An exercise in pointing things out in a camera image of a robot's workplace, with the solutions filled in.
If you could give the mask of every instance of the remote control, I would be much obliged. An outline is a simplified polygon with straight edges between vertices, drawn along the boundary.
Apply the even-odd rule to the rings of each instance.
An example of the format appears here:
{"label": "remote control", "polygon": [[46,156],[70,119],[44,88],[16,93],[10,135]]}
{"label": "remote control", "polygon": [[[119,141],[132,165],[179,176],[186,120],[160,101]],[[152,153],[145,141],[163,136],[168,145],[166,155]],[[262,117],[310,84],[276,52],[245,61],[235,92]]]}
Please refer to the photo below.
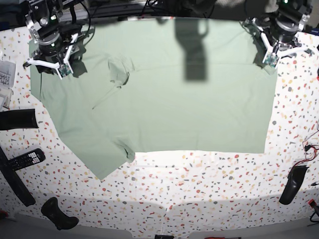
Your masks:
{"label": "remote control", "polygon": [[33,151],[20,155],[16,158],[10,159],[8,165],[13,171],[26,168],[45,160],[45,156],[41,149],[37,148]]}

